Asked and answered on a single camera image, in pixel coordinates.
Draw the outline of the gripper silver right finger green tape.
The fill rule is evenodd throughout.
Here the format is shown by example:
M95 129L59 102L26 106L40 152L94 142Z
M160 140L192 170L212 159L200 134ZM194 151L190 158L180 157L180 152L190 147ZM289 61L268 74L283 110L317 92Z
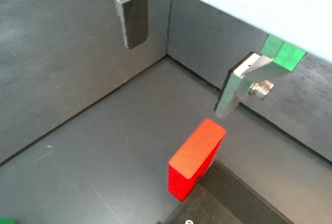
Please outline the gripper silver right finger green tape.
M295 71L307 52L268 35L261 53L251 52L228 71L217 117L225 118L248 96L264 100L273 89L272 79Z

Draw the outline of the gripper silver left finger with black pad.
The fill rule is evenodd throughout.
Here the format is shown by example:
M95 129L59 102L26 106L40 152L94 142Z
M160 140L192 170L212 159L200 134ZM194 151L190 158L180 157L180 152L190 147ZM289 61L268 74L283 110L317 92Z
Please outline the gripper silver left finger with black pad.
M114 0L125 47L135 48L147 38L147 0Z

